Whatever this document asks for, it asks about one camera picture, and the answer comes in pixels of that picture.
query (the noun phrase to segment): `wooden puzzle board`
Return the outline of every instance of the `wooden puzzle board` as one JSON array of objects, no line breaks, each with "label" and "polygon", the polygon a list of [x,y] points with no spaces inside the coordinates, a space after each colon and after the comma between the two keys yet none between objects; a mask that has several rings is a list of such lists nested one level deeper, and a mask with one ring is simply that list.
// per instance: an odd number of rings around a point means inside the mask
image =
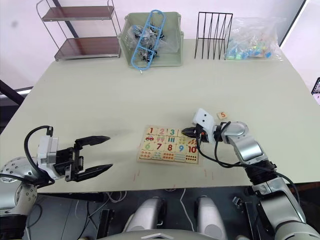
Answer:
[{"label": "wooden puzzle board", "polygon": [[137,161],[177,165],[200,165],[195,138],[180,128],[149,125],[145,128]]}]

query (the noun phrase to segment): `clear plastic bag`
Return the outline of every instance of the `clear plastic bag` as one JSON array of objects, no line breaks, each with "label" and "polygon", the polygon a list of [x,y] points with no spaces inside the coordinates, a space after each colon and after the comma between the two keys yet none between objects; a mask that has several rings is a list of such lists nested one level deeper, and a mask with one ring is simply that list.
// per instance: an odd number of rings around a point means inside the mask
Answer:
[{"label": "clear plastic bag", "polygon": [[226,59],[270,59],[282,61],[276,24],[283,18],[234,18]]},{"label": "clear plastic bag", "polygon": [[[130,49],[135,49],[144,27],[132,25],[126,33],[126,42]],[[150,28],[144,32],[141,45],[143,47],[154,46],[157,40],[157,33]],[[166,30],[161,34],[159,44],[155,49],[160,54],[177,53],[179,50],[178,32],[175,29]]]}]

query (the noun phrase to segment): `number puzzle piece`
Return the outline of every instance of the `number puzzle piece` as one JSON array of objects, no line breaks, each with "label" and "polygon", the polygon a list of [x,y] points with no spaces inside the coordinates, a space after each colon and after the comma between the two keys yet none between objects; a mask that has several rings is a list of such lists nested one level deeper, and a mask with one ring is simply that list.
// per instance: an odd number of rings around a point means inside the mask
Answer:
[{"label": "number puzzle piece", "polygon": [[185,153],[176,152],[174,154],[173,161],[184,163],[186,161],[186,154]]},{"label": "number puzzle piece", "polygon": [[176,128],[168,128],[167,135],[171,136],[171,137],[178,136],[178,129],[176,129]]},{"label": "number puzzle piece", "polygon": [[156,135],[147,134],[144,136],[143,141],[148,143],[154,143],[156,142]]},{"label": "number puzzle piece", "polygon": [[154,151],[151,154],[151,159],[153,160],[162,160],[164,156],[164,153],[161,151]]},{"label": "number puzzle piece", "polygon": [[148,151],[153,151],[155,149],[155,144],[152,142],[144,142],[142,147],[142,150],[148,150]]},{"label": "number puzzle piece", "polygon": [[195,153],[197,153],[198,152],[198,150],[197,150],[197,147],[196,146],[187,146],[188,147],[188,149],[187,149],[187,153],[189,153],[189,154],[195,154]]},{"label": "number puzzle piece", "polygon": [[167,137],[166,136],[161,136],[161,135],[157,135],[155,141],[157,143],[163,143],[165,144],[167,141]]},{"label": "number puzzle piece", "polygon": [[166,143],[167,144],[176,144],[176,137],[174,136],[167,136],[166,137]]},{"label": "number puzzle piece", "polygon": [[151,151],[141,150],[139,158],[140,159],[150,159],[151,158]]},{"label": "number puzzle piece", "polygon": [[227,114],[226,114],[224,111],[218,112],[218,113],[217,113],[217,116],[218,116],[218,118],[219,118],[220,120],[226,119],[226,118],[228,117]]},{"label": "number puzzle piece", "polygon": [[158,128],[157,127],[148,127],[146,134],[153,134],[156,135],[158,132]]},{"label": "number puzzle piece", "polygon": [[189,138],[187,141],[187,145],[188,146],[196,146],[197,145],[197,141],[195,138]]},{"label": "number puzzle piece", "polygon": [[189,164],[197,164],[198,163],[197,154],[187,153],[185,155],[185,162]]},{"label": "number puzzle piece", "polygon": [[155,143],[155,150],[159,151],[159,152],[163,152],[165,151],[165,144],[164,143]]},{"label": "number puzzle piece", "polygon": [[173,161],[173,160],[174,160],[174,156],[175,156],[174,153],[166,152],[166,151],[165,151],[165,152],[163,153],[162,159],[165,160],[165,161]]},{"label": "number puzzle piece", "polygon": [[176,143],[177,144],[185,144],[186,143],[186,138],[185,137],[177,137],[176,138]]},{"label": "number puzzle piece", "polygon": [[157,135],[167,135],[167,129],[163,127],[159,127]]},{"label": "number puzzle piece", "polygon": [[186,153],[187,152],[188,146],[183,145],[183,144],[177,144],[175,147],[175,152],[176,153]]},{"label": "number puzzle piece", "polygon": [[166,152],[172,152],[172,153],[174,153],[175,150],[176,150],[176,145],[175,145],[175,144],[167,143],[167,144],[165,144],[165,146],[164,146],[164,151],[166,151]]}]

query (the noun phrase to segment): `white wall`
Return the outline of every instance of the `white wall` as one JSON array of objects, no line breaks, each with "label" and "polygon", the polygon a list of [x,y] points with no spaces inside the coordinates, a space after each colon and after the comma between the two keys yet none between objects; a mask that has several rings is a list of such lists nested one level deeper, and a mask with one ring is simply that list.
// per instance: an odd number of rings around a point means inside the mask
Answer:
[{"label": "white wall", "polygon": [[320,77],[320,0],[310,0],[281,47],[311,91]]},{"label": "white wall", "polygon": [[[106,1],[60,0],[63,6],[70,6],[75,2],[77,5],[101,5]],[[181,29],[186,39],[196,37],[198,11],[234,13],[234,17],[286,18],[278,26],[281,39],[302,2],[303,0],[114,0],[121,27],[125,22],[124,17],[130,12],[150,12],[153,9],[176,11],[182,15]],[[57,47],[37,15],[36,3],[37,0],[0,0],[0,78],[14,89],[33,86],[54,61],[57,52]],[[42,16],[46,11],[45,7],[44,4],[40,9]],[[108,21],[77,21],[72,22],[72,25],[80,37],[113,34],[112,25]],[[62,44],[64,37],[57,23],[49,22],[47,26],[59,44]]]}]

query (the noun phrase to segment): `green plastic bin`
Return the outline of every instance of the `green plastic bin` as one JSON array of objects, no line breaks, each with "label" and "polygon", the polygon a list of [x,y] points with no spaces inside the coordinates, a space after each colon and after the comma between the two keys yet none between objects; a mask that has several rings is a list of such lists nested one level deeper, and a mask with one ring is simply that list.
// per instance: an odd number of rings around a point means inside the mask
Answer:
[{"label": "green plastic bin", "polygon": [[[184,32],[180,29],[180,20],[181,15],[176,11],[164,12],[166,15],[166,21],[163,27],[163,34],[166,36],[166,33],[172,33],[176,31],[177,42],[179,44],[178,51],[175,53],[161,53],[157,57],[154,57],[150,67],[170,67],[170,66],[181,66],[182,65],[182,54],[183,54],[183,45],[184,45]],[[141,25],[144,26],[149,12],[132,12],[125,16],[125,24],[122,30],[122,33],[118,35],[119,44],[121,47],[122,54],[124,55],[126,62],[130,67],[131,57],[135,51],[134,48],[129,48],[129,45],[126,41],[127,32],[132,25]],[[159,14],[154,14],[152,17],[152,23],[155,26],[161,24],[162,18]]]}]

